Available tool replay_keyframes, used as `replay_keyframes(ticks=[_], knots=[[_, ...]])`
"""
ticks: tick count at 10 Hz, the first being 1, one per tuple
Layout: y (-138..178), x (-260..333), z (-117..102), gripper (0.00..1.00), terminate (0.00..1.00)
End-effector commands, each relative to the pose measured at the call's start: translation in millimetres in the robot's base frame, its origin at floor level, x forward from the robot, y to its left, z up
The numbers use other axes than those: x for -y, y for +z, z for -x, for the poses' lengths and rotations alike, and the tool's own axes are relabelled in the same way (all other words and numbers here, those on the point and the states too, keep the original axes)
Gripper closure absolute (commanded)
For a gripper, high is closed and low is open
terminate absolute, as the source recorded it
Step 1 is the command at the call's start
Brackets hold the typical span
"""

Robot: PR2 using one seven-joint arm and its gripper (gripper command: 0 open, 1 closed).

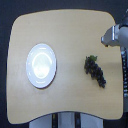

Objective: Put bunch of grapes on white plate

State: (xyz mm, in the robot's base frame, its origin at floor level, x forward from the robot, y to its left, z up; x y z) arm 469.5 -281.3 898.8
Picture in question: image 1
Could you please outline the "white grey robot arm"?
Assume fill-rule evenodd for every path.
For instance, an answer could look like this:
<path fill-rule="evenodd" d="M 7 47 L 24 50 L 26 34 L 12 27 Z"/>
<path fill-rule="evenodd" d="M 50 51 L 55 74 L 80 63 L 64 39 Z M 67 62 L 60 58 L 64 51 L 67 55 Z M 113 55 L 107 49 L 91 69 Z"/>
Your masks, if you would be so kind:
<path fill-rule="evenodd" d="M 101 43 L 106 47 L 120 47 L 123 70 L 123 111 L 128 112 L 128 9 L 121 22 L 109 28 L 101 37 Z"/>

